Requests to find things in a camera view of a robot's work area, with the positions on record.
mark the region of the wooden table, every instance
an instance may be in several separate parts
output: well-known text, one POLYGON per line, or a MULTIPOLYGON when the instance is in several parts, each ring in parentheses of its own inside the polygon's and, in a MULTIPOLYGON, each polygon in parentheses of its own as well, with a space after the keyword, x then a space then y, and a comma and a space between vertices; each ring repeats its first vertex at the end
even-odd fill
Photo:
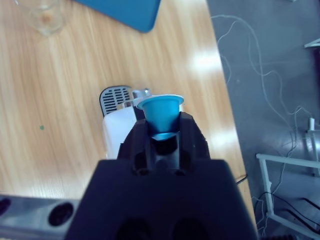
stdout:
POLYGON ((76 2, 66 13, 44 37, 0 1, 0 191, 80 198, 105 157, 99 95, 114 85, 183 95, 211 157, 246 174, 206 0, 163 0, 147 34, 76 2))

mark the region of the drinking glass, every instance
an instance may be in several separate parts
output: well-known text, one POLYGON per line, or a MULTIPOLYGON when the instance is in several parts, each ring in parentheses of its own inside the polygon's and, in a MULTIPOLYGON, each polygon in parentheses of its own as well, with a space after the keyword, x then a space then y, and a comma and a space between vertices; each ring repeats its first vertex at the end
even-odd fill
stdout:
POLYGON ((58 32, 65 24, 60 0, 15 0, 27 22, 45 36, 58 32))

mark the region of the blue tablet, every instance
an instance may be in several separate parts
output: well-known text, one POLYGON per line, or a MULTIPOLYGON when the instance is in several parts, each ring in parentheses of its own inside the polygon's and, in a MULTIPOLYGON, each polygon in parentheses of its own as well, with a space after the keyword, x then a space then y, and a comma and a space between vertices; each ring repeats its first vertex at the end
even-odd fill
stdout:
POLYGON ((76 0, 140 32, 151 31, 161 0, 76 0))

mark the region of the wooden tabletop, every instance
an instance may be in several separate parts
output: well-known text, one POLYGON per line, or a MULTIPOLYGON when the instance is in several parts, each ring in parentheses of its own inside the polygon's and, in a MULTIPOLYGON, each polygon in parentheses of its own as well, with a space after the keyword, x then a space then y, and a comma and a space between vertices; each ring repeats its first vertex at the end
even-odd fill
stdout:
POLYGON ((0 1, 0 192, 80 198, 106 156, 99 95, 115 85, 184 96, 211 158, 246 174, 206 0, 163 0, 147 34, 76 2, 65 12, 45 37, 0 1))

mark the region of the gray floor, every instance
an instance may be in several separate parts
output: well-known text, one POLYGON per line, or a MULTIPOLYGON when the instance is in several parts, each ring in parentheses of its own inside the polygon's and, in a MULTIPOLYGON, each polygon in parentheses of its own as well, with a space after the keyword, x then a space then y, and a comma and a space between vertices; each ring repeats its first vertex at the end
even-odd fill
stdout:
MULTIPOLYGON (((304 49, 307 44, 320 38, 319 0, 208 0, 210 13, 233 15, 245 20, 258 38, 263 73, 277 71, 282 77, 282 99, 290 112, 296 107, 305 107, 319 123, 320 120, 320 75, 319 50, 304 49)), ((214 18, 214 30, 219 39, 230 29, 234 19, 214 18)), ((259 71, 259 58, 256 42, 247 26, 236 22, 230 33, 219 42, 220 54, 227 59, 230 69, 222 59, 227 87, 232 104, 235 124, 240 141, 243 160, 249 175, 251 195, 258 197, 263 191, 257 153, 284 155, 292 148, 290 132, 293 131, 268 106, 263 95, 262 81, 250 64, 251 58, 259 71)), ((280 101, 280 80, 275 74, 264 77, 265 91, 272 106, 294 128, 294 116, 286 113, 280 101)), ((311 143, 305 137, 309 116, 300 111, 296 114, 298 145, 292 157, 311 160, 311 143)), ((281 164, 270 164, 270 180, 277 185, 280 179, 281 164)), ((320 177, 313 176, 313 170, 287 165, 282 184, 276 194, 294 205, 303 214, 320 223, 320 211, 302 203, 298 198, 306 197, 320 205, 320 177)), ((275 209, 281 216, 289 218, 281 208, 290 208, 275 200, 275 209)), ((256 219, 262 217, 258 205, 256 219)), ((261 221, 258 228, 265 225, 261 221)), ((268 220, 266 235, 294 233, 268 220)))

